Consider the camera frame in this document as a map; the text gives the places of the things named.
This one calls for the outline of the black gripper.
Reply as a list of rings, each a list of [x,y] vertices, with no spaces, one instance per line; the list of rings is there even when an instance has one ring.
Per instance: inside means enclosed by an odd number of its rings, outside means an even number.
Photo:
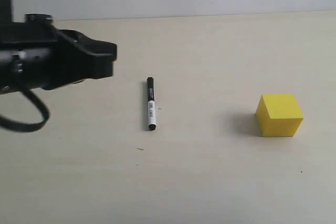
[[[53,90],[113,76],[117,45],[71,29],[58,29],[46,14],[27,14],[24,22],[1,23],[1,94],[28,89]]]

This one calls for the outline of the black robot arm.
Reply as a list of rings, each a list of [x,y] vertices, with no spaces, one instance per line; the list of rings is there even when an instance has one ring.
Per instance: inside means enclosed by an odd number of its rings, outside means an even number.
[[[1,0],[1,94],[28,89],[53,90],[86,79],[113,76],[117,45],[76,30],[58,29],[46,14],[12,19],[12,0]]]

